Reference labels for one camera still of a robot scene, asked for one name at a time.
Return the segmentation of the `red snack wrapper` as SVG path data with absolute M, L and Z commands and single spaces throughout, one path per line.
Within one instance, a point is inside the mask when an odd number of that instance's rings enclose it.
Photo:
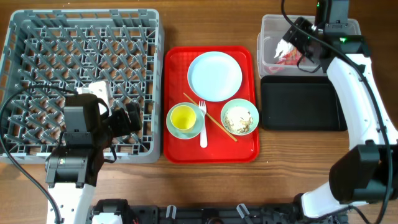
M 270 74 L 285 70 L 290 65 L 296 65 L 302 54 L 297 50 L 293 49 L 289 53 L 280 52 L 274 57 L 274 66 L 268 68 Z

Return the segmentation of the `white napkin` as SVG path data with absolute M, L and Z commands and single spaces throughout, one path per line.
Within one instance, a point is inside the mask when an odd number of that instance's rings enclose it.
M 293 51 L 293 49 L 294 49 L 294 46 L 291 43 L 286 42 L 285 40 L 281 39 L 275 49 L 274 58 L 282 59 L 287 54 L 291 53 L 291 51 Z

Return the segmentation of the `yellow plastic cup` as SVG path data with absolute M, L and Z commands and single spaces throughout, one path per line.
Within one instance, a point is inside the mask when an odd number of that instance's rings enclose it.
M 172 111 L 170 120 L 172 125 L 181 132 L 189 132 L 196 123 L 196 113 L 191 106 L 178 105 Z

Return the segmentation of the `green bowl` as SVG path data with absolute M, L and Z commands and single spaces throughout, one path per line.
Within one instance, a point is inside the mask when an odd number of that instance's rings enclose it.
M 234 107 L 234 106 L 245 107 L 246 109 L 248 109 L 250 111 L 250 113 L 252 115 L 252 118 L 253 118 L 253 123 L 252 123 L 252 125 L 250 127 L 250 130 L 246 134 L 234 134 L 234 135 L 245 136 L 245 135 L 251 134 L 257 128 L 257 126 L 259 124 L 259 112 L 258 112 L 258 110 L 257 110 L 257 108 L 256 108 L 256 106 L 254 104 L 252 104 L 250 101 L 242 99 L 242 98 L 237 98 L 237 99 L 230 100 L 229 102 L 227 102 L 224 105 L 224 107 L 221 110 L 221 122 L 222 122 L 222 125 L 226 128 L 226 126 L 224 124 L 224 116 L 226 114 L 226 111 L 228 109 L 230 109 L 231 107 Z

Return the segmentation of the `rice food scraps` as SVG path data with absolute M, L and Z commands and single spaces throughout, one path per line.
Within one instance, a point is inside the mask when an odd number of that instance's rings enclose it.
M 246 134 L 253 123 L 253 118 L 248 109 L 234 106 L 226 111 L 224 124 L 226 129 L 233 134 Z

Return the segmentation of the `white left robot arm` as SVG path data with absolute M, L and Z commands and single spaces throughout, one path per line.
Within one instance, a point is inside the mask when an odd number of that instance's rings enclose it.
M 114 138 L 142 129 L 138 103 L 100 113 L 103 104 L 104 100 L 90 93 L 65 100 L 66 130 L 61 145 L 45 161 L 45 181 L 51 196 L 47 223 L 84 223 L 98 173 L 108 161 L 103 151 L 109 148 L 115 153 Z

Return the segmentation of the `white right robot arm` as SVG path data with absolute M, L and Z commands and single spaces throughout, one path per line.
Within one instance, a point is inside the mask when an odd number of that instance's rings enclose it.
M 318 62 L 335 89 L 349 134 L 349 151 L 330 169 L 329 180 L 300 196 L 307 220 L 397 199 L 397 130 L 389 119 L 373 79 L 368 45 L 348 24 L 312 24 L 304 17 L 287 20 L 283 36 Z

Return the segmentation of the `grey dishwasher rack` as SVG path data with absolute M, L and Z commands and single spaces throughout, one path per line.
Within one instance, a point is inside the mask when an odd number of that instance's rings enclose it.
M 153 163 L 161 153 L 164 29 L 154 9 L 19 10 L 1 52 L 1 161 L 43 164 L 65 128 L 69 90 L 108 81 L 113 111 L 136 102 L 142 129 L 113 140 L 118 163 Z

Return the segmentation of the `clear plastic bin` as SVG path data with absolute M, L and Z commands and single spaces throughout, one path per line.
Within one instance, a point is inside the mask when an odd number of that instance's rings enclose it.
M 290 28 L 290 24 L 279 14 L 266 14 L 262 18 L 261 32 L 257 37 L 257 68 L 259 77 L 280 76 L 325 76 L 322 69 L 315 73 L 300 71 L 296 64 L 277 64 L 275 57 L 277 44 Z

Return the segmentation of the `light blue saucer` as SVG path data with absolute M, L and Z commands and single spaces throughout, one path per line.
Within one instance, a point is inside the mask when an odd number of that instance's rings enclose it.
M 175 128 L 171 123 L 171 120 L 170 120 L 171 111 L 178 105 L 191 106 L 196 113 L 196 116 L 197 116 L 196 123 L 195 123 L 193 129 L 189 132 L 181 132 L 180 130 Z M 179 139 L 191 139 L 191 138 L 194 138 L 197 135 L 199 135 L 203 128 L 203 122 L 205 122 L 205 119 L 203 118 L 203 113 L 202 113 L 201 109 L 199 109 L 198 106 L 196 106 L 192 103 L 187 103 L 187 102 L 179 103 L 179 104 L 176 104 L 175 106 L 173 106 L 170 109 L 170 111 L 167 113 L 167 117 L 166 117 L 167 129 L 173 136 L 175 136 L 176 138 L 179 138 Z

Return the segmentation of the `black plastic tray bin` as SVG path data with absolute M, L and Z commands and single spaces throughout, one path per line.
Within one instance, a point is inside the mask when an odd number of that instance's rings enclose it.
M 261 78 L 262 127 L 276 131 L 346 131 L 338 95 L 327 77 Z

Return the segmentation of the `wooden chopstick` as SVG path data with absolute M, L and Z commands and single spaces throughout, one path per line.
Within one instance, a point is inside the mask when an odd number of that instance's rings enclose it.
M 199 101 L 199 102 L 197 103 L 195 100 L 193 100 L 192 98 L 190 98 L 186 93 L 183 92 L 183 94 L 184 94 L 184 96 L 186 96 L 194 105 L 198 106 L 199 108 L 201 108 L 200 105 L 202 105 L 203 103 L 205 103 L 204 101 Z M 214 117 L 212 117 L 212 116 L 211 116 L 209 113 L 207 113 L 207 112 L 206 112 L 205 114 L 207 115 L 207 117 L 209 117 L 209 118 L 212 120 L 212 122 L 214 122 L 220 129 L 222 129 L 231 139 L 233 139 L 235 142 L 238 141 L 230 132 L 228 132 L 228 131 L 226 130 L 226 128 L 225 128 L 223 125 L 221 125 L 219 122 L 217 122 L 217 120 L 214 119 Z

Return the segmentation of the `red plastic tray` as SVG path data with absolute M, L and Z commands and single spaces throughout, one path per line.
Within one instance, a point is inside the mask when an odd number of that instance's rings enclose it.
M 233 98 L 242 98 L 256 103 L 252 56 L 248 49 L 242 46 L 201 46 L 175 47 L 167 52 L 164 65 L 164 103 L 163 109 L 167 113 L 177 103 L 192 103 L 183 92 L 198 102 L 188 87 L 188 66 L 201 53 L 211 50 L 226 53 L 234 58 L 243 72 L 243 85 Z M 222 103 L 207 103 L 207 112 L 221 124 Z M 209 164 L 209 163 L 245 163 L 253 161 L 259 154 L 259 130 L 256 128 L 246 136 L 235 136 L 235 142 L 209 117 L 205 118 L 210 139 L 209 146 L 200 147 L 198 136 L 183 140 L 173 136 L 164 128 L 164 155 L 174 164 Z

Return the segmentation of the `white plastic fork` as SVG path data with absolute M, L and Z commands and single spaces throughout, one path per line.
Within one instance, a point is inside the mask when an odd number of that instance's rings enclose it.
M 203 113 L 203 118 L 206 116 L 206 103 L 205 101 L 201 100 L 199 101 L 199 109 L 201 109 Z M 206 148 L 208 146 L 208 140 L 207 140 L 207 133 L 206 133 L 206 123 L 203 122 L 203 128 L 200 133 L 200 146 L 202 148 Z

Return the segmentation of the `light blue plate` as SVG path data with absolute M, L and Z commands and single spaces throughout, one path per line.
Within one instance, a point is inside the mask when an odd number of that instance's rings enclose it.
M 243 82 L 243 72 L 232 56 L 206 52 L 197 56 L 187 72 L 192 92 L 205 101 L 221 102 L 234 96 Z

